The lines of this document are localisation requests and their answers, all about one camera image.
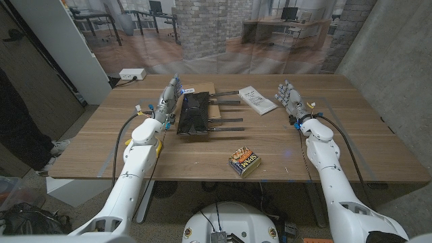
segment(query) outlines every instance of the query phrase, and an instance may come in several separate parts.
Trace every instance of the black bag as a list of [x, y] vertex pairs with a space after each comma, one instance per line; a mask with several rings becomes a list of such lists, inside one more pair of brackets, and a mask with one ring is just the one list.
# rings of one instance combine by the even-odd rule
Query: black bag
[[68, 216], [52, 214], [24, 202], [0, 212], [0, 220], [6, 224], [4, 235], [68, 234], [72, 231]]

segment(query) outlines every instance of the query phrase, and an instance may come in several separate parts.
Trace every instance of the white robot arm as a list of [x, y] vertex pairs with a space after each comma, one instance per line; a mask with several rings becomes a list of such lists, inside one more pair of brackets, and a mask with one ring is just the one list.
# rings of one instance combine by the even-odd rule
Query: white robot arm
[[360, 202], [339, 163], [340, 149], [333, 131], [313, 118], [292, 84], [279, 85], [275, 96], [290, 115], [296, 128], [308, 136], [307, 156], [319, 172], [335, 243], [365, 243], [370, 232], [395, 234], [408, 240], [406, 232], [395, 220], [381, 215]]
[[79, 235], [128, 234], [144, 174], [155, 164], [161, 142], [155, 137], [173, 122], [171, 113], [180, 96], [176, 74], [161, 94], [153, 118], [147, 118], [132, 132], [132, 141], [124, 151], [125, 165], [105, 206], [90, 221], [73, 231]]

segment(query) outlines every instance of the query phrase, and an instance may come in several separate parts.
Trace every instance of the white robot body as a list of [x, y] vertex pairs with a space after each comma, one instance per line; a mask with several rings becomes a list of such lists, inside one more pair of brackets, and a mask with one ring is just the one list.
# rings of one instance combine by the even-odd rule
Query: white robot body
[[[234, 234], [243, 242], [279, 242], [274, 223], [263, 212], [242, 202], [218, 202], [219, 222], [223, 232]], [[216, 204], [209, 205], [201, 211], [219, 232]], [[187, 222], [182, 242], [211, 242], [213, 227], [207, 219], [197, 212]]]

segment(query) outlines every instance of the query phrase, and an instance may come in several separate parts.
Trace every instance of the office desk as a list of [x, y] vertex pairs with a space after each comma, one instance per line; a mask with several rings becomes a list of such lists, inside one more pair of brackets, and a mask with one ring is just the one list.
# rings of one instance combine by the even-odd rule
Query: office desk
[[[49, 172], [53, 178], [111, 178], [113, 147], [123, 123], [135, 112], [135, 105], [145, 110], [156, 105], [168, 84], [170, 75], [148, 75], [143, 81], [116, 88], [103, 101], [81, 129], [71, 145]], [[274, 100], [277, 85], [288, 78], [300, 91], [305, 102], [317, 104], [346, 132], [358, 166], [366, 182], [419, 183], [431, 177], [408, 151], [401, 140], [380, 120], [379, 115], [344, 76], [337, 75], [180, 75], [183, 84], [214, 82], [217, 92], [238, 90], [252, 85], [263, 96]], [[239, 99], [237, 96], [224, 99]], [[243, 117], [243, 132], [213, 132], [208, 136], [177, 136], [173, 126], [166, 132], [163, 150], [155, 168], [154, 180], [307, 182], [298, 131], [288, 123], [288, 114], [279, 108], [260, 116], [246, 103], [220, 106], [222, 118]], [[145, 116], [135, 118], [121, 139], [117, 157], [117, 176], [123, 163], [124, 142]], [[341, 150], [340, 163], [351, 182], [358, 182], [346, 145], [333, 127], [334, 140]], [[262, 158], [261, 165], [246, 179], [227, 164], [228, 157], [242, 146], [248, 146]], [[319, 181], [317, 170], [308, 161], [313, 181]]]
[[95, 30], [93, 28], [93, 25], [92, 25], [92, 22], [90, 21], [90, 19], [91, 18], [100, 18], [100, 17], [109, 18], [109, 21], [113, 25], [113, 29], [114, 29], [115, 37], [117, 38], [117, 42], [119, 43], [119, 46], [121, 46], [122, 42], [120, 41], [119, 34], [117, 33], [117, 28], [115, 27], [113, 16], [111, 16], [111, 14], [108, 14], [108, 13], [105, 13], [102, 11], [91, 10], [91, 9], [89, 11], [91, 13], [86, 13], [86, 14], [76, 14], [74, 11], [71, 11], [71, 12], [72, 12], [72, 15], [73, 15], [75, 20], [87, 20], [88, 27], [92, 31], [93, 36], [96, 36], [96, 33], [95, 33]]
[[274, 26], [292, 26], [299, 27], [303, 30], [319, 26], [319, 33], [315, 37], [315, 43], [312, 47], [313, 50], [318, 50], [324, 45], [330, 24], [331, 19], [305, 22], [302, 24], [300, 22], [285, 22], [284, 20], [280, 20], [280, 18], [275, 18], [275, 16], [264, 17], [257, 20], [247, 20], [243, 21], [242, 43], [254, 43], [270, 38]]
[[146, 13], [146, 12], [137, 11], [137, 10], [128, 10], [128, 11], [126, 11], [126, 13], [128, 13], [128, 14], [135, 14], [135, 16], [136, 16], [136, 18], [138, 20], [138, 25], [140, 26], [141, 35], [144, 35], [144, 33], [142, 32], [140, 14], [146, 15], [146, 16], [152, 16], [153, 17], [153, 21], [155, 23], [155, 28], [156, 28], [156, 32], [157, 33], [159, 33], [159, 29], [157, 28], [156, 18], [165, 18], [165, 19], [168, 19], [168, 20], [172, 20], [175, 43], [177, 43], [178, 45], [181, 45], [181, 42], [177, 38], [177, 28], [176, 28], [176, 19], [177, 18], [176, 17], [169, 16], [169, 15], [163, 15], [163, 14], [157, 14], [157, 13]]

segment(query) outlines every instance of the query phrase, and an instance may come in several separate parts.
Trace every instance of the white power strip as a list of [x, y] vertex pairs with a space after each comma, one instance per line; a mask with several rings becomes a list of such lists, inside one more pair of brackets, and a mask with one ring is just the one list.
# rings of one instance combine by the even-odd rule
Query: white power strip
[[143, 80], [147, 73], [144, 68], [125, 68], [120, 72], [122, 80], [132, 80], [136, 76], [137, 80]]

